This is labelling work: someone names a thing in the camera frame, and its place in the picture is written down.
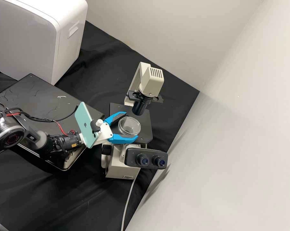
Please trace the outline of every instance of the eyepiece lens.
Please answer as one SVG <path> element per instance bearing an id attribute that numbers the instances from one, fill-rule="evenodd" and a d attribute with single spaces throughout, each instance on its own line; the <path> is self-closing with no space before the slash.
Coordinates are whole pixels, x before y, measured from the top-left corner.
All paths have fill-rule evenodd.
<path id="1" fill-rule="evenodd" d="M 143 163 L 144 165 L 147 164 L 147 163 L 148 163 L 148 159 L 144 158 L 144 159 L 142 160 L 142 163 Z"/>
<path id="2" fill-rule="evenodd" d="M 159 165 L 163 167 L 165 165 L 165 161 L 164 160 L 160 160 L 159 161 Z"/>

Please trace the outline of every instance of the petri dish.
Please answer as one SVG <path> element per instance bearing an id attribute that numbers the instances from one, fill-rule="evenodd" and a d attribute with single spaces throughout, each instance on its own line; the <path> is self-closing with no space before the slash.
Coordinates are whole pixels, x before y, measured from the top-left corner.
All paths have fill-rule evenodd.
<path id="1" fill-rule="evenodd" d="M 141 125 L 137 119 L 126 116 L 118 122 L 118 129 L 123 135 L 137 135 L 141 131 Z"/>

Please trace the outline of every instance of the smartphone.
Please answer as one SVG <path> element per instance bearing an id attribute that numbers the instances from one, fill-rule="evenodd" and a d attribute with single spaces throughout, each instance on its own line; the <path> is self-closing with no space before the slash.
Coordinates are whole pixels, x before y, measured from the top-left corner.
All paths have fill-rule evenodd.
<path id="1" fill-rule="evenodd" d="M 81 102 L 74 113 L 74 117 L 83 135 L 84 144 L 87 148 L 92 148 L 99 137 L 98 132 L 93 132 L 90 123 L 92 118 L 84 102 Z"/>

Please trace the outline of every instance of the white wall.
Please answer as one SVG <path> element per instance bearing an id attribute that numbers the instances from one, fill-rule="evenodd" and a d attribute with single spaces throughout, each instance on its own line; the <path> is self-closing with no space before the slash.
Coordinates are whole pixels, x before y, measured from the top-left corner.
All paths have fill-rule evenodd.
<path id="1" fill-rule="evenodd" d="M 87 20 L 199 90 L 261 0 L 87 0 Z"/>
<path id="2" fill-rule="evenodd" d="M 290 230 L 290 0 L 264 1 L 169 155 L 127 231 Z"/>

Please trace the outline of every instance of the gray cable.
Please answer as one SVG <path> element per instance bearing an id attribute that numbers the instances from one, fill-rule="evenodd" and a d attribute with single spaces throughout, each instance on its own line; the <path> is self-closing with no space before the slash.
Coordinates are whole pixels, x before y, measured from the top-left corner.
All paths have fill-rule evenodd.
<path id="1" fill-rule="evenodd" d="M 130 196 L 131 196 L 132 188 L 134 186 L 135 179 L 136 179 L 136 177 L 134 178 L 134 180 L 132 182 L 132 185 L 131 185 L 131 188 L 130 188 L 130 192 L 129 192 L 129 195 L 128 195 L 128 198 L 127 198 L 127 201 L 126 201 L 125 210 L 124 210 L 124 214 L 123 214 L 123 220 L 122 220 L 122 227 L 120 229 L 121 231 L 124 231 L 124 223 L 125 223 L 126 211 L 127 211 L 127 207 L 128 207 L 128 203 L 129 203 L 129 200 L 130 200 Z"/>

